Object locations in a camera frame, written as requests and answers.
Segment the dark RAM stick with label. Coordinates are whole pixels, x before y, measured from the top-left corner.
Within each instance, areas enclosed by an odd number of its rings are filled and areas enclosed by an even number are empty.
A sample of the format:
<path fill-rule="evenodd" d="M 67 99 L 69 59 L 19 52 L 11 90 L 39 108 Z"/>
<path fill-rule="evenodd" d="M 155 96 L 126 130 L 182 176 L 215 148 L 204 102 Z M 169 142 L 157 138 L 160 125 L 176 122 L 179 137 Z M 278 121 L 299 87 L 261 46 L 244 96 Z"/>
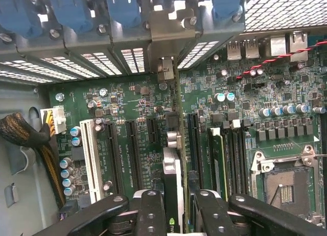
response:
<path fill-rule="evenodd" d="M 209 152 L 211 157 L 211 174 L 213 189 L 221 198 L 228 200 L 228 182 L 224 154 L 224 142 L 221 130 L 218 127 L 208 129 Z"/>

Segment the RAM slot black latches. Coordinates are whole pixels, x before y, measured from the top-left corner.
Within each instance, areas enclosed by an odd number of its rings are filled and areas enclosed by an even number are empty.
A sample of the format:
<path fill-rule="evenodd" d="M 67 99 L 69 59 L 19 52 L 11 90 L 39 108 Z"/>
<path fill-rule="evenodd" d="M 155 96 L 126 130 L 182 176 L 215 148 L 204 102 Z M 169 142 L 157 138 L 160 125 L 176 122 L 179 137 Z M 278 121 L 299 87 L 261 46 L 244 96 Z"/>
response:
<path fill-rule="evenodd" d="M 242 194 L 251 195 L 251 187 L 250 187 L 250 178 L 249 178 L 249 167 L 248 167 L 248 158 L 247 158 L 247 148 L 246 148 L 246 133 L 248 132 L 250 126 L 249 119 L 241 120 L 241 178 L 242 178 Z"/>
<path fill-rule="evenodd" d="M 227 195 L 231 196 L 238 191 L 232 130 L 230 128 L 223 128 L 222 136 L 226 168 Z"/>

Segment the RAM slot white latches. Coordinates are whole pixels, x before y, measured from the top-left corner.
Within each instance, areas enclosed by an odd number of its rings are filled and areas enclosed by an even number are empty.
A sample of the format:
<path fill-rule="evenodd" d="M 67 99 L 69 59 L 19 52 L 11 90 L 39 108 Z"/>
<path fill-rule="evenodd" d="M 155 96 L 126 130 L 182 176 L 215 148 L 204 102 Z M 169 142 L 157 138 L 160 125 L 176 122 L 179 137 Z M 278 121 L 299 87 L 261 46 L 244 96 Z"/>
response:
<path fill-rule="evenodd" d="M 244 175 L 244 158 L 241 135 L 241 121 L 231 121 L 231 140 L 232 140 L 232 174 L 235 185 L 235 193 L 246 193 L 246 179 Z"/>

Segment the long black expansion slot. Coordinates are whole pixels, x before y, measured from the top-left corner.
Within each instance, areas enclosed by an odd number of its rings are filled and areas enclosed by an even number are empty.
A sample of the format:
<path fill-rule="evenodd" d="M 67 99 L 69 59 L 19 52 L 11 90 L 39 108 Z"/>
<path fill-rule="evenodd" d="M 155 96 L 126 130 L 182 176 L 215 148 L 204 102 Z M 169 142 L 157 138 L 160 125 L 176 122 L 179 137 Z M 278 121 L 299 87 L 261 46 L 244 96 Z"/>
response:
<path fill-rule="evenodd" d="M 144 184 L 136 122 L 135 120 L 127 120 L 125 121 L 125 126 L 128 139 L 128 153 L 130 157 L 133 187 L 135 191 L 138 191 L 144 188 Z"/>
<path fill-rule="evenodd" d="M 104 124 L 104 127 L 105 127 L 107 150 L 111 159 L 114 191 L 116 193 L 123 194 L 124 193 L 123 175 L 122 175 L 121 157 L 119 153 L 116 127 L 113 122 L 106 122 Z"/>
<path fill-rule="evenodd" d="M 200 188 L 203 188 L 204 187 L 203 160 L 202 160 L 202 151 L 201 151 L 201 138 L 200 138 L 198 114 L 188 113 L 187 120 L 188 120 L 192 170 L 197 172 L 199 177 L 199 186 Z"/>

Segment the CPU socket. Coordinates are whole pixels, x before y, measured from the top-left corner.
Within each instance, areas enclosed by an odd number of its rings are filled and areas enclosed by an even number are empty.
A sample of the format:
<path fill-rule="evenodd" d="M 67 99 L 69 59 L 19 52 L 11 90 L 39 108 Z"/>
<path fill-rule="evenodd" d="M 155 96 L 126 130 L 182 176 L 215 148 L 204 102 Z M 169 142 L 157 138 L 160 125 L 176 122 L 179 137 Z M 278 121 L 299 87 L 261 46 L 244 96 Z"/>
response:
<path fill-rule="evenodd" d="M 322 160 L 306 144 L 286 156 L 253 152 L 250 164 L 251 196 L 310 223 L 325 226 Z"/>

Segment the white expansion slot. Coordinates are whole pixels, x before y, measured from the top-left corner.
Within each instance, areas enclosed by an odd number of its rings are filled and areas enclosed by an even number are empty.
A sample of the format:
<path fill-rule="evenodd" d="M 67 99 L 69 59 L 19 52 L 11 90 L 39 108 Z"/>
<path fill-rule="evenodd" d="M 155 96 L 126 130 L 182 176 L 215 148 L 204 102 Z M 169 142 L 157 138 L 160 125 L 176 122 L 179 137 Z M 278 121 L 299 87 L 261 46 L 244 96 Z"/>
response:
<path fill-rule="evenodd" d="M 94 121 L 80 121 L 80 129 L 90 201 L 94 204 L 105 197 Z"/>

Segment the short black expansion slot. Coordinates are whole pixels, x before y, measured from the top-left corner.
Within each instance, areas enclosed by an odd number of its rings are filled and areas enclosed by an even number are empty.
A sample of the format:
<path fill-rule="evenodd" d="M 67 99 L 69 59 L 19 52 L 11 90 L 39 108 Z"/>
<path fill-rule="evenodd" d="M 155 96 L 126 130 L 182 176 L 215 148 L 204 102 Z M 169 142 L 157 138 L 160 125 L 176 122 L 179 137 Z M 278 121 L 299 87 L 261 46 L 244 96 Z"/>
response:
<path fill-rule="evenodd" d="M 147 129 L 148 129 L 149 142 L 151 144 L 159 143 L 158 124 L 156 118 L 154 117 L 147 118 Z"/>

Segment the green motherboard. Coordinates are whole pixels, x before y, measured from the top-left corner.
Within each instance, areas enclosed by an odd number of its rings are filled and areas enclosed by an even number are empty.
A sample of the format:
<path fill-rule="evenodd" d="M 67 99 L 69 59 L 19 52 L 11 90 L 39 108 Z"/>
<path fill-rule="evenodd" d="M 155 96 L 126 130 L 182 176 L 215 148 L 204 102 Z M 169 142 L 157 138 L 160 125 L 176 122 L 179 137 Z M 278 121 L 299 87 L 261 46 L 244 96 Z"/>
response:
<path fill-rule="evenodd" d="M 253 69 L 254 60 L 223 61 L 220 56 L 195 69 L 179 73 L 184 123 L 185 166 L 184 223 L 191 224 L 188 173 L 192 170 L 188 113 L 199 117 L 204 187 L 212 190 L 208 129 L 230 128 L 232 120 L 249 119 L 246 148 L 250 178 L 253 152 L 262 149 L 272 156 L 286 156 L 306 144 L 327 154 L 327 45 L 310 49 L 304 60 L 272 60 Z M 56 137 L 61 185 L 66 203 L 59 214 L 64 219 L 91 205 L 80 121 L 93 120 L 100 158 L 104 195 L 114 191 L 111 159 L 105 137 L 106 122 L 113 122 L 118 137 L 124 195 L 132 198 L 133 187 L 125 121 L 135 120 L 143 172 L 143 190 L 164 175 L 163 148 L 166 146 L 165 113 L 171 107 L 167 87 L 160 87 L 155 75 L 63 83 L 50 88 L 54 107 L 64 108 L 67 131 Z M 147 118 L 158 124 L 159 143 L 151 144 Z M 327 229 L 327 157 L 322 160 L 325 226 Z"/>

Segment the grey power supply unit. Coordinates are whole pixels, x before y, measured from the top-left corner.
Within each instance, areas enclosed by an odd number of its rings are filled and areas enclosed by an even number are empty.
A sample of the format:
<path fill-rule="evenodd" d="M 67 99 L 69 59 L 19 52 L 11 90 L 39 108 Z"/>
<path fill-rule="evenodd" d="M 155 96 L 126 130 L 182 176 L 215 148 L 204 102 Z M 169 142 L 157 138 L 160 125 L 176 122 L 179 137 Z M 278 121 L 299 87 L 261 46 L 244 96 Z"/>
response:
<path fill-rule="evenodd" d="M 14 112 L 36 130 L 50 108 L 41 86 L 0 82 L 0 119 Z M 0 137 L 0 236 L 31 236 L 57 222 L 58 207 L 39 154 Z"/>

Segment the white power connector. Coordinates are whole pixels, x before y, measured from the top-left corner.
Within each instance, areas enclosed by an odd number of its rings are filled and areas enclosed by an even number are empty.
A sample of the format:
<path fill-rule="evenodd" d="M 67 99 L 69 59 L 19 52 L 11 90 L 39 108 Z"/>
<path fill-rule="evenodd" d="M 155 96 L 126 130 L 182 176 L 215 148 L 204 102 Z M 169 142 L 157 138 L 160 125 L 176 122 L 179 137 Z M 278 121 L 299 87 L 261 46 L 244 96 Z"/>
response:
<path fill-rule="evenodd" d="M 65 133 L 66 117 L 64 108 L 48 108 L 40 110 L 41 118 L 44 124 L 50 128 L 50 136 Z"/>

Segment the open black PC case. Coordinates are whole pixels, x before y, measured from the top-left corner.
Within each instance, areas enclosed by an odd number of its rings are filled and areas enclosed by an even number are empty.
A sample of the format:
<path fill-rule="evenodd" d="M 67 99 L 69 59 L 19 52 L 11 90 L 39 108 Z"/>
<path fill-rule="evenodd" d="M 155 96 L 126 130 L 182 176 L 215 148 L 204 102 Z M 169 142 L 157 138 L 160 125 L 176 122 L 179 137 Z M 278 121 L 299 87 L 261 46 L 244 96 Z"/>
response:
<path fill-rule="evenodd" d="M 82 34 L 57 21 L 50 0 L 31 1 L 43 33 L 26 39 L 0 26 L 0 82 L 44 87 L 49 100 L 50 88 L 63 83 L 142 75 L 155 75 L 158 81 L 148 55 L 152 11 L 167 10 L 170 19 L 176 19 L 178 10 L 194 12 L 190 24 L 195 35 L 179 53 L 179 73 L 216 56 L 223 61 L 254 60 L 253 69 L 272 60 L 297 62 L 304 60 L 305 51 L 327 45 L 327 0 L 241 0 L 243 13 L 238 22 L 230 18 L 214 22 L 212 0 L 137 0 L 142 21 L 133 28 L 123 28 L 109 16 L 106 0 L 86 0 L 94 28 Z M 51 100 L 50 105 L 57 108 Z M 57 135 L 50 136 L 42 118 L 40 130 L 20 112 L 0 119 L 0 137 L 26 148 L 24 154 L 29 150 L 39 154 L 55 196 L 59 222 L 66 197 Z"/>

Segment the blue slot retention clip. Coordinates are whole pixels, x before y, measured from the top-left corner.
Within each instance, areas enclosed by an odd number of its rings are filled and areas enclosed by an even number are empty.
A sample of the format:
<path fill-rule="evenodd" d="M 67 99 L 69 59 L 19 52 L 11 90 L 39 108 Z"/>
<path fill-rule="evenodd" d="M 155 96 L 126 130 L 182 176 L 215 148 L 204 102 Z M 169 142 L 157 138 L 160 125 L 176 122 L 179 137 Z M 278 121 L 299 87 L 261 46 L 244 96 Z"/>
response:
<path fill-rule="evenodd" d="M 106 0 L 109 16 L 123 28 L 141 24 L 140 7 L 137 0 Z"/>
<path fill-rule="evenodd" d="M 76 34 L 91 31 L 94 24 L 86 0 L 50 0 L 57 21 Z"/>
<path fill-rule="evenodd" d="M 221 22 L 229 18 L 238 22 L 242 16 L 241 0 L 212 0 L 212 17 L 214 22 Z"/>
<path fill-rule="evenodd" d="M 31 0 L 0 0 L 0 26 L 26 39 L 43 33 L 42 25 Z"/>

